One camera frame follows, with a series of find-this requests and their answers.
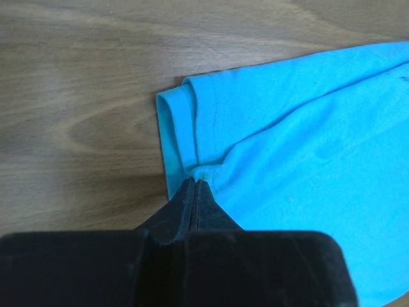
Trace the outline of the turquoise t shirt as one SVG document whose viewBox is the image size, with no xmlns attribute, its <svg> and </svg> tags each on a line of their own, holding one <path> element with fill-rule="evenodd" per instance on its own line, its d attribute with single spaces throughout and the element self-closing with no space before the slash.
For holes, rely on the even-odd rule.
<svg viewBox="0 0 409 307">
<path fill-rule="evenodd" d="M 204 180 L 246 230 L 331 235 L 362 306 L 408 290 L 408 42 L 190 76 L 156 101 L 170 196 Z"/>
</svg>

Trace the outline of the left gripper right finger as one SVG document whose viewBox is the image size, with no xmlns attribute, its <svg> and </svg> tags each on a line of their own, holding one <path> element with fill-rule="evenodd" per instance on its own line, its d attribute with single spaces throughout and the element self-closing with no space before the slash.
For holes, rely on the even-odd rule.
<svg viewBox="0 0 409 307">
<path fill-rule="evenodd" d="M 195 188 L 189 306 L 356 306 L 343 252 L 325 233 L 217 230 L 224 211 Z"/>
</svg>

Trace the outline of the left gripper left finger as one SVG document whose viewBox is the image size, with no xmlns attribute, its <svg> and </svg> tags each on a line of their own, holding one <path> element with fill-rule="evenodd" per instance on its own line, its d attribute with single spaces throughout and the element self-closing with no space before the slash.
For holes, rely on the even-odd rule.
<svg viewBox="0 0 409 307">
<path fill-rule="evenodd" d="M 158 306 L 171 300 L 195 183 L 133 230 L 1 237 L 2 306 Z"/>
</svg>

